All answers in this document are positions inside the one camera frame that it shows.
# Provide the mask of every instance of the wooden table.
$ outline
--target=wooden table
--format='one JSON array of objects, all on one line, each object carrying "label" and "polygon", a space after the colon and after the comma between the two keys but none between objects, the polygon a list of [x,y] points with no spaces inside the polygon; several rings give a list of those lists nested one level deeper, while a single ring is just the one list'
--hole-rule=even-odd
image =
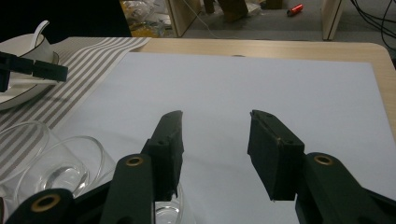
[{"label": "wooden table", "polygon": [[377,44],[162,38],[136,51],[371,63],[396,139],[396,71],[387,50]]}]

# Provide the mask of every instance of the white spoon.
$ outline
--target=white spoon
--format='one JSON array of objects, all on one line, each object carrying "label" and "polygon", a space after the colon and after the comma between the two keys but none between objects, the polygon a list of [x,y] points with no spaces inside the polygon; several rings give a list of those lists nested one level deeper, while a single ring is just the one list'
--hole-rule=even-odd
[{"label": "white spoon", "polygon": [[29,50],[35,48],[38,37],[41,35],[41,32],[43,32],[44,28],[46,28],[48,24],[50,24],[49,21],[42,21],[40,24],[38,24],[37,28],[35,28],[35,33],[33,34],[32,42],[30,43]]}]

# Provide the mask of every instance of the white sheet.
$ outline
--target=white sheet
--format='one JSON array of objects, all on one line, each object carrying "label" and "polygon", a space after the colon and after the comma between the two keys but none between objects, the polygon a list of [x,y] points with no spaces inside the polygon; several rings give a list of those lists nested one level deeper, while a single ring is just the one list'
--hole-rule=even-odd
[{"label": "white sheet", "polygon": [[198,223],[298,223],[268,199],[247,154],[252,109],[276,115],[396,200],[396,147],[368,63],[128,53],[56,133],[87,134],[113,157],[139,153],[161,116],[182,110],[181,183]]}]

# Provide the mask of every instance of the clear glass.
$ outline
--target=clear glass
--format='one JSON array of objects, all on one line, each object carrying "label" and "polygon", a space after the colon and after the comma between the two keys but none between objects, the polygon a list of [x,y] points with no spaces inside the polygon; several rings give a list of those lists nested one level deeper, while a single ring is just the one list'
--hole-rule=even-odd
[{"label": "clear glass", "polygon": [[35,193],[53,188],[69,189],[77,197],[114,166],[115,162],[95,138],[67,138],[35,158],[23,172],[14,203],[20,205]]},{"label": "clear glass", "polygon": [[23,171],[39,154],[59,142],[45,123],[36,120],[0,132],[0,197],[5,206],[5,218],[15,208],[12,198]]},{"label": "clear glass", "polygon": [[194,215],[179,184],[170,202],[155,203],[156,224],[195,224]]}]

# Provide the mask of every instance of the cable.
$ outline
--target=cable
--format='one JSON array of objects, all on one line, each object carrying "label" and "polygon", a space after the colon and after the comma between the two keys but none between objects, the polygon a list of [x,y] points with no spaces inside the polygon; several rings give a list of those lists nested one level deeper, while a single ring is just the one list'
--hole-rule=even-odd
[{"label": "cable", "polygon": [[366,13],[365,11],[363,11],[361,9],[361,7],[358,4],[357,0],[351,0],[352,4],[355,6],[355,8],[358,10],[359,14],[361,14],[361,17],[370,25],[374,26],[374,28],[376,28],[378,31],[384,32],[385,35],[389,35],[393,38],[396,38],[396,33],[392,32],[390,29],[384,27],[383,25],[381,25],[383,18],[378,18],[376,16],[373,16],[371,14]]},{"label": "cable", "polygon": [[386,11],[385,11],[385,13],[384,13],[384,16],[383,16],[382,18],[379,18],[379,17],[373,16],[373,15],[371,15],[371,14],[366,13],[365,11],[363,11],[363,10],[361,9],[361,7],[359,6],[357,0],[351,0],[352,5],[358,10],[358,12],[359,12],[359,14],[361,15],[361,17],[362,17],[367,23],[369,23],[370,25],[374,26],[375,29],[377,29],[378,31],[380,31],[380,33],[381,33],[381,38],[382,38],[382,41],[384,42],[384,44],[385,44],[389,49],[396,50],[396,48],[391,47],[391,46],[387,43],[387,41],[385,40],[385,37],[384,37],[384,35],[388,35],[388,36],[390,36],[390,37],[392,37],[392,38],[396,38],[396,33],[393,32],[393,31],[391,31],[391,30],[388,29],[387,27],[385,27],[385,21],[386,21],[386,22],[391,22],[391,23],[396,23],[396,21],[392,21],[392,20],[387,20],[387,19],[386,19],[387,14],[388,14],[388,11],[389,11],[389,8],[390,8],[390,5],[391,5],[392,2],[396,3],[396,0],[390,0],[390,1],[389,1],[389,4],[388,4],[387,9],[386,9]]},{"label": "cable", "polygon": [[387,10],[385,10],[385,13],[384,13],[384,18],[382,19],[382,23],[381,23],[381,38],[382,38],[382,41],[384,42],[384,44],[385,44],[389,49],[396,50],[396,48],[391,47],[391,46],[387,43],[387,41],[385,40],[385,37],[384,37],[384,32],[383,32],[385,18],[387,17],[388,10],[389,10],[390,5],[392,4],[392,2],[395,2],[395,3],[396,3],[396,0],[390,0],[390,1],[389,1]]}]

